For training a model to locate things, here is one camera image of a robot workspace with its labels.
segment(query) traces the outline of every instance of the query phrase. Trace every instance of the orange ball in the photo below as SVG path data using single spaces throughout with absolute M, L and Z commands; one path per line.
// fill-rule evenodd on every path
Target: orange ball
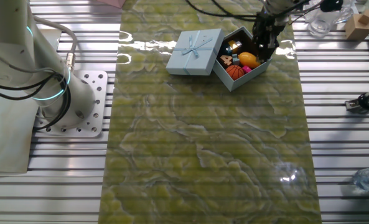
M 242 70 L 238 65 L 230 65 L 226 68 L 226 72 L 233 80 L 237 80 L 245 74 L 244 70 Z
M 256 61 L 256 57 L 248 52 L 242 52 L 239 54 L 238 58 L 243 66 L 248 66 L 252 69 L 256 68 L 260 65 L 258 61 Z

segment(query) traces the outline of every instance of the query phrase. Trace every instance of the metal mounting plate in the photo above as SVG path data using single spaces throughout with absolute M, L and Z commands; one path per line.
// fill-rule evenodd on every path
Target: metal mounting plate
M 63 130 L 60 127 L 52 126 L 50 129 L 43 129 L 34 133 L 33 137 L 42 138 L 95 138 L 103 129 L 103 116 L 105 109 L 106 89 L 108 75 L 104 71 L 75 71 L 75 76 L 85 80 L 95 93 L 95 107 L 90 115 L 78 124 L 76 128 Z M 44 125 L 41 119 L 35 120 L 35 126 Z

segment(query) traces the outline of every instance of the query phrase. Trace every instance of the green marble surface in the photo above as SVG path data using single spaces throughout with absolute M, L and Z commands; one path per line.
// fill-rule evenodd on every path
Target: green marble surface
M 99 223 L 321 223 L 291 27 L 268 70 L 232 93 L 214 73 L 165 70 L 182 30 L 241 26 L 184 0 L 126 1 Z

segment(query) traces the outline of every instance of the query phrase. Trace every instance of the gift box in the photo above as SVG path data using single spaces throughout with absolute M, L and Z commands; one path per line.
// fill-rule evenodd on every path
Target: gift box
M 252 43 L 252 34 L 245 27 L 241 27 L 231 34 L 228 34 L 223 43 L 229 42 L 231 40 L 240 40 L 243 44 L 241 49 L 238 50 L 237 54 L 239 55 L 241 51 L 246 50 L 253 55 L 257 55 L 257 48 Z M 228 88 L 229 91 L 233 91 L 236 88 L 242 86 L 244 83 L 250 81 L 252 78 L 260 75 L 261 73 L 265 72 L 271 62 L 271 59 L 267 60 L 265 63 L 262 63 L 252 71 L 244 74 L 242 77 L 233 80 L 230 75 L 226 72 L 226 69 L 220 64 L 220 62 L 216 59 L 215 64 L 213 65 L 213 71 L 216 75 L 220 78 L 220 80 L 224 83 L 224 85 Z
M 223 39 L 221 29 L 183 31 L 166 70 L 172 75 L 210 75 Z
M 103 3 L 106 3 L 106 4 L 110 4 L 110 5 L 118 7 L 118 8 L 122 8 L 123 3 L 126 0 L 97 0 L 97 1 L 103 2 Z

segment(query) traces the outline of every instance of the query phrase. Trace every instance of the yellow toy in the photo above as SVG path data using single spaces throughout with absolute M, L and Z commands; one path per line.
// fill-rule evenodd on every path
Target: yellow toy
M 256 61 L 256 57 L 248 52 L 242 52 L 239 54 L 238 58 L 240 59 L 242 66 L 248 66 L 254 69 L 260 65 L 260 63 Z

